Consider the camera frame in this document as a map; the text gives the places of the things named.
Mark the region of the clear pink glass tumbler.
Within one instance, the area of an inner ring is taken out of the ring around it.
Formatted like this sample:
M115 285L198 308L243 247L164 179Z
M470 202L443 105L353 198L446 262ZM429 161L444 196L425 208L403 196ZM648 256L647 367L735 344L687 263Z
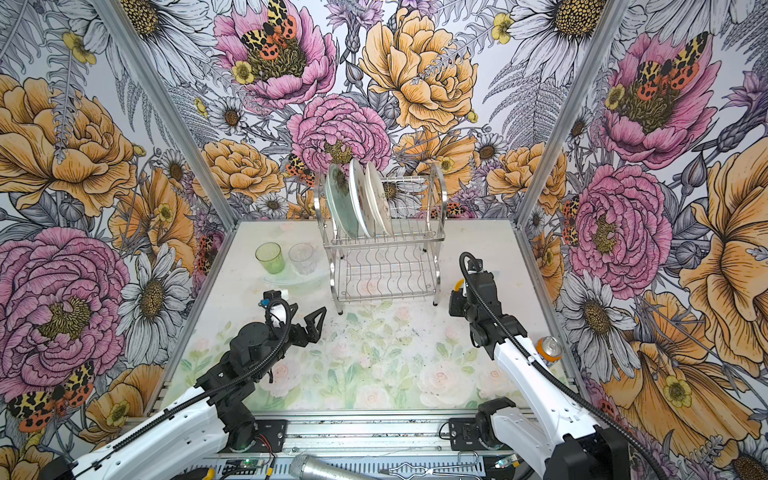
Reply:
M289 259L294 270L300 275L309 275L316 269L315 247L309 243L293 245L289 250Z

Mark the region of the green glass tumbler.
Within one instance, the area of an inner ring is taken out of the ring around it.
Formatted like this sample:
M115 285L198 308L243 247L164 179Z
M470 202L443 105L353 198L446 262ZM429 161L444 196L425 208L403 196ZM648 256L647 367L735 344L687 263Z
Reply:
M271 275L279 274L285 269L282 247L277 242L265 242L259 245L255 250L255 258Z

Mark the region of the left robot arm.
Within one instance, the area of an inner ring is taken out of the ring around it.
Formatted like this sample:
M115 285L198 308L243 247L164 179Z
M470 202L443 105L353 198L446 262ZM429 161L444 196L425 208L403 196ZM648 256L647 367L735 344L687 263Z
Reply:
M77 460L53 460L41 478L171 479L209 455L266 446L244 401L290 347L319 341L326 308L307 314L302 324L293 321L297 310L296 304L273 301L264 321L243 326L228 351L175 402Z

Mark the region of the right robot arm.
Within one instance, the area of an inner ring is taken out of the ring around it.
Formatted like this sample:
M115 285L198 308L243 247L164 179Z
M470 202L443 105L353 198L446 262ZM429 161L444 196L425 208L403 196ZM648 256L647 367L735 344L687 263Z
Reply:
M493 274L462 276L463 285L451 292L449 315L468 321L473 345L516 384L534 415L525 417L506 397L482 404L483 441L510 447L543 479L629 479L626 438L552 375L524 327L502 312Z

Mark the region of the metal two-tier dish rack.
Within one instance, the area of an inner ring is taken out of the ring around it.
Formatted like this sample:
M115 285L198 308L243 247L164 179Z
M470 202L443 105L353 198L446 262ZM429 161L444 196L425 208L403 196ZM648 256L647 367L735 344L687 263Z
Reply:
M330 292L337 312L362 301L428 298L439 303L445 240L447 188L435 165L414 176L382 181L394 233L350 238L334 220L326 198L327 173L315 183L314 208L330 269Z

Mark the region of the orange soda can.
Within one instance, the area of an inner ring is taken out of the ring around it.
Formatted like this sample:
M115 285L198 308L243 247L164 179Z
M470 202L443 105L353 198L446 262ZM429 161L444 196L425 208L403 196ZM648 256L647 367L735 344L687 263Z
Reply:
M563 347L559 340L552 335L538 339L536 351L547 365L554 365L563 357Z

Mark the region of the teal rimmed plate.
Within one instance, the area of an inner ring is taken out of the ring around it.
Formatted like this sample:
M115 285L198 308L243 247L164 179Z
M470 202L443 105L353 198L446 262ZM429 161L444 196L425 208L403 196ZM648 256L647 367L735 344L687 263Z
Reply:
M350 238L357 238L359 222L354 213L347 177L336 164L332 164L325 182L326 198L334 220Z

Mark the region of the white watermelon pattern plate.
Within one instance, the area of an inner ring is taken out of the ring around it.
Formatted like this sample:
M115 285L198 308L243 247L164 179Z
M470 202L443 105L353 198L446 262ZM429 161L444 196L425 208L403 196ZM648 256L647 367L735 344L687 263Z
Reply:
M353 211L358 221L361 235L366 238L372 238L375 233L375 222L368 205L363 168L357 159L352 159L350 162L349 189Z

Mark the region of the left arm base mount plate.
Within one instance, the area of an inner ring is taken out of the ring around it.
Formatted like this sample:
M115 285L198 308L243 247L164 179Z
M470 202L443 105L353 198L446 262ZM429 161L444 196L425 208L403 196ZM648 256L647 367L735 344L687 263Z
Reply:
M226 449L232 453L279 453L287 427L288 421L283 419L250 421L230 433Z

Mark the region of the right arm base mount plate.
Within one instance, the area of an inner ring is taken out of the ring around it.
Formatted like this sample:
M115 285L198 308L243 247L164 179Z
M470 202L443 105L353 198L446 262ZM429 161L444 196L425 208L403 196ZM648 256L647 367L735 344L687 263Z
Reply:
M495 450L500 446L490 418L482 413L473 418L450 418L446 435L452 451Z

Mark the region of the front aluminium rail base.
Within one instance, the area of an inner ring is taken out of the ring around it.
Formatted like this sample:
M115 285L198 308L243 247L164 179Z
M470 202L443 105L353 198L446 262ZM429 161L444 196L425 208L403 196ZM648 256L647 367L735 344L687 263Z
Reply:
M316 427L299 427L303 435L300 448L315 453L336 451L340 455L390 449L395 453L435 447L440 414L425 414L408 419L400 413L355 415L350 418L330 416Z

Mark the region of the right rear aluminium frame post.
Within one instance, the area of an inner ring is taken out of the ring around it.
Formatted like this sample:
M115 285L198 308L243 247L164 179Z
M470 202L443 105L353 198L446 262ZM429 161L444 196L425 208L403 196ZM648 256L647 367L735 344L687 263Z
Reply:
M611 44L618 34L629 4L628 0L607 2L602 18L597 25L595 36L590 42L580 69L575 74L568 96L546 142L539 167L532 177L531 184L517 213L515 226L519 230L523 229L531 217L546 186L547 178L555 169L568 131L576 119L580 105L586 97L588 88L592 85L602 61L610 51Z

